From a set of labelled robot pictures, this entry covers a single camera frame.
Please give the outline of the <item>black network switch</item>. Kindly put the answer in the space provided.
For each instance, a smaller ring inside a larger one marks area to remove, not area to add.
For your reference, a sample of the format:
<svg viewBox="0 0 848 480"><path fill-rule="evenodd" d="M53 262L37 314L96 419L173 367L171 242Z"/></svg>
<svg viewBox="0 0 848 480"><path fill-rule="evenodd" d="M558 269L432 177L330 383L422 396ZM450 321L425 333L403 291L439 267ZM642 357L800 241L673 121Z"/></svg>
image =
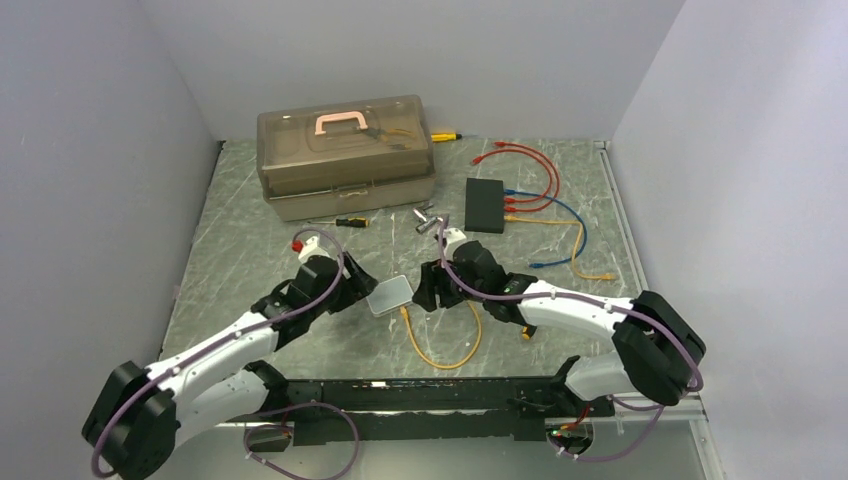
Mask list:
<svg viewBox="0 0 848 480"><path fill-rule="evenodd" d="M502 234L505 228L504 206L502 180L467 178L464 230Z"/></svg>

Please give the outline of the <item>small white switch box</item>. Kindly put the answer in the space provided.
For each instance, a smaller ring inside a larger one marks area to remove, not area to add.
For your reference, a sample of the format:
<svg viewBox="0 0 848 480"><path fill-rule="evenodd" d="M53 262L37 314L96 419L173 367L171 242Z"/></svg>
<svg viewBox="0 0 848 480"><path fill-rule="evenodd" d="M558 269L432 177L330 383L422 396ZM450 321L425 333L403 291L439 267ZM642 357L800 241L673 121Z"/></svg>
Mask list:
<svg viewBox="0 0 848 480"><path fill-rule="evenodd" d="M366 298L374 317L382 317L412 303L413 290L406 275L398 275L377 284Z"/></svg>

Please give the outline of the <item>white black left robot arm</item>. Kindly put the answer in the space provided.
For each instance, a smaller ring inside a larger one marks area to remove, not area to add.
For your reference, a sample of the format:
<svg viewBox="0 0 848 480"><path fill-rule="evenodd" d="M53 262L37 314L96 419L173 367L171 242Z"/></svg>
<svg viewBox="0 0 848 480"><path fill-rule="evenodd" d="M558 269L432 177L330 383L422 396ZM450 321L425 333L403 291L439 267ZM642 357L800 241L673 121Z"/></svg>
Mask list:
<svg viewBox="0 0 848 480"><path fill-rule="evenodd" d="M82 427L98 478L146 479L185 441L225 421L264 420L301 408L303 396L266 356L306 334L321 315L367 298L378 282L349 253L313 254L235 322L194 347L109 375Z"/></svg>

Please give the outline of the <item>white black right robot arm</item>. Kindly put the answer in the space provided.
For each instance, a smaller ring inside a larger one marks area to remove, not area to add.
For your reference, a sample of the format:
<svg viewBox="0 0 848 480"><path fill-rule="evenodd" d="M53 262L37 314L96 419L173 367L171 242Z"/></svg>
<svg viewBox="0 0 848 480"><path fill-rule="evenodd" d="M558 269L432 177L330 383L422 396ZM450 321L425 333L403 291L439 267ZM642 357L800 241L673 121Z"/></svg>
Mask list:
<svg viewBox="0 0 848 480"><path fill-rule="evenodd" d="M477 301L496 320L528 332L558 328L609 345L607 354L572 357L561 366L550 392L564 415L600 397L630 392L674 406L703 385L697 368L707 352L704 341L653 291L631 299L560 288L533 275L506 272L488 249L470 241L449 260L422 264L412 301L428 312Z"/></svg>

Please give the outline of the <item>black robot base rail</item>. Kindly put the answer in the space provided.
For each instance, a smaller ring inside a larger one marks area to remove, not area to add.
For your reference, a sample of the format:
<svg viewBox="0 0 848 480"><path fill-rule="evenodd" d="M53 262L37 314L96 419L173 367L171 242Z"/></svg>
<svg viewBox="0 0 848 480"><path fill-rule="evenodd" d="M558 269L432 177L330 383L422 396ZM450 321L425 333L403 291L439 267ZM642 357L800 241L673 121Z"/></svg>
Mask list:
<svg viewBox="0 0 848 480"><path fill-rule="evenodd" d="M297 446L363 441L507 437L543 441L566 425L570 432L610 418L605 397L583 401L567 392L564 377L453 377L288 380L262 369L270 394L251 421L293 430Z"/></svg>

